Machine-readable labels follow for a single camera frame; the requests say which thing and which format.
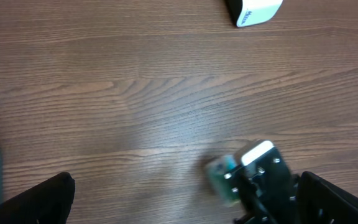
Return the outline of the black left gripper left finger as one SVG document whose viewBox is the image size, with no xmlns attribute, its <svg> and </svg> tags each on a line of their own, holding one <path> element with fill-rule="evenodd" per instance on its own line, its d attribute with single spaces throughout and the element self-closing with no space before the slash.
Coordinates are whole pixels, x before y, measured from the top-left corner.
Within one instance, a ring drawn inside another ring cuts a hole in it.
<svg viewBox="0 0 358 224">
<path fill-rule="evenodd" d="M 0 204 L 0 223 L 65 224 L 75 196 L 75 180 L 61 172 Z"/>
</svg>

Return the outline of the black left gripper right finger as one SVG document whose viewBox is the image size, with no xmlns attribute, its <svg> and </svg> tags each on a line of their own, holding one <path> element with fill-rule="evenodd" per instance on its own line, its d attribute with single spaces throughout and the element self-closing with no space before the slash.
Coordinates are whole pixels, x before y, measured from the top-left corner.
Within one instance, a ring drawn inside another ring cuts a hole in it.
<svg viewBox="0 0 358 224">
<path fill-rule="evenodd" d="M 301 223 L 358 224 L 358 197 L 312 172 L 302 173 L 296 201 Z"/>
</svg>

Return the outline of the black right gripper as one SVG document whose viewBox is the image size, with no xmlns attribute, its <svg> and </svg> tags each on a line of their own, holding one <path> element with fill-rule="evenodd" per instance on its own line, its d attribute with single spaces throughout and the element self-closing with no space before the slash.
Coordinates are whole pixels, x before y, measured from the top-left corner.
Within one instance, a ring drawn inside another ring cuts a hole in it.
<svg viewBox="0 0 358 224">
<path fill-rule="evenodd" d="M 293 175 L 277 147 L 248 160 L 254 147 L 242 155 L 244 161 L 224 178 L 229 190 L 240 201 L 245 214 L 233 219 L 234 224 L 296 224 L 300 222 L 296 207 L 298 175 Z"/>
</svg>

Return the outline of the green Kleenex Play tissue pack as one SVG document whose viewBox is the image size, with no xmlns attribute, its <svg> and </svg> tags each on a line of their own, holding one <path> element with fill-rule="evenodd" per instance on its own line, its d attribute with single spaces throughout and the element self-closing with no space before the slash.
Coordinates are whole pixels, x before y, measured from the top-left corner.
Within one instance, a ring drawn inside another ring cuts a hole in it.
<svg viewBox="0 0 358 224">
<path fill-rule="evenodd" d="M 237 163 L 232 155 L 217 157 L 204 167 L 213 190 L 227 207 L 232 207 L 240 201 L 238 188 L 232 182 L 234 175 L 231 171 L 236 167 Z"/>
</svg>

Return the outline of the white barcode scanner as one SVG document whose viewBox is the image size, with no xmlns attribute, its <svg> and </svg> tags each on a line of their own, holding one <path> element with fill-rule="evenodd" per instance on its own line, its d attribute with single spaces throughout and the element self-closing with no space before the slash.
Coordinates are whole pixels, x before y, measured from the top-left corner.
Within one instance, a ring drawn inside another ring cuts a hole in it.
<svg viewBox="0 0 358 224">
<path fill-rule="evenodd" d="M 233 24 L 243 28 L 271 20 L 283 0 L 226 0 L 226 4 Z"/>
</svg>

